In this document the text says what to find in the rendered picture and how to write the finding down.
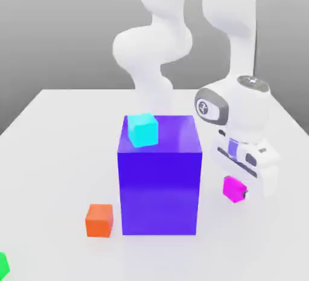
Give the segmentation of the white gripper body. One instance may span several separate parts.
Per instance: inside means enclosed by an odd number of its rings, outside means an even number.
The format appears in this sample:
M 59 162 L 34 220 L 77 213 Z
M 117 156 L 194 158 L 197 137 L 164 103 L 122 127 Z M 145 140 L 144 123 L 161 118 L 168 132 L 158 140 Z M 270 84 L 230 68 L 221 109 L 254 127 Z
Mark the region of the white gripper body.
M 263 139 L 258 144 L 244 144 L 217 137 L 211 156 L 227 175 L 231 175 L 264 197 L 273 195 L 278 182 L 278 152 Z

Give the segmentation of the small magenta cube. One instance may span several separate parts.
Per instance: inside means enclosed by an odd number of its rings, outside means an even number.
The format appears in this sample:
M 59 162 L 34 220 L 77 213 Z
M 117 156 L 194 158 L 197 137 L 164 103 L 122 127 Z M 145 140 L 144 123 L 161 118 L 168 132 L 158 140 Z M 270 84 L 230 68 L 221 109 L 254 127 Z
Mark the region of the small magenta cube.
M 226 176 L 223 181 L 223 195 L 233 203 L 245 200 L 248 192 L 247 186 L 234 177 Z

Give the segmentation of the small cyan cube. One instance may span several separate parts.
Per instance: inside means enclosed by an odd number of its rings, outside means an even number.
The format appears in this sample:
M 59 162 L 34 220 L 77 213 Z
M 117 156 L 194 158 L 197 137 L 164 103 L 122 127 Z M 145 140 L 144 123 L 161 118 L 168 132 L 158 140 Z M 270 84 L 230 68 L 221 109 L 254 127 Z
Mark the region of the small cyan cube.
M 158 144 L 159 124 L 151 113 L 129 115 L 127 123 L 128 137 L 135 148 Z

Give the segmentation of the small orange cube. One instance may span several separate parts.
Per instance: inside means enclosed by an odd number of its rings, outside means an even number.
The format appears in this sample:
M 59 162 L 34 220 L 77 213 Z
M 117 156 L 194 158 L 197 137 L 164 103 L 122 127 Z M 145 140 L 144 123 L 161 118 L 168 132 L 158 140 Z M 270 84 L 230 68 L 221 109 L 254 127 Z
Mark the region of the small orange cube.
M 86 233 L 88 237 L 109 238 L 113 227 L 111 204 L 91 204 L 87 212 Z

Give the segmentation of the small green cube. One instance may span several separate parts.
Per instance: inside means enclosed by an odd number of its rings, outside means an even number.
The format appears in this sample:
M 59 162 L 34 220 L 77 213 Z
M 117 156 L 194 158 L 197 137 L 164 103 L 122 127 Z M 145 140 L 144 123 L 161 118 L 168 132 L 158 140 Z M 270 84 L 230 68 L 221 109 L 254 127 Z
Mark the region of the small green cube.
M 0 281 L 10 272 L 10 266 L 8 264 L 5 253 L 0 252 Z

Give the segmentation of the large purple box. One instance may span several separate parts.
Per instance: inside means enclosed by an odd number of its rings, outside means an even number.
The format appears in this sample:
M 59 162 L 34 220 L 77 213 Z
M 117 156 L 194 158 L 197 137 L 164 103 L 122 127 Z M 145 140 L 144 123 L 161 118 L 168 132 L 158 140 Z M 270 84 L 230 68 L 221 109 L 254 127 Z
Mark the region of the large purple box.
M 195 235 L 202 148 L 191 115 L 157 116 L 159 142 L 135 148 L 123 120 L 117 151 L 123 235 Z

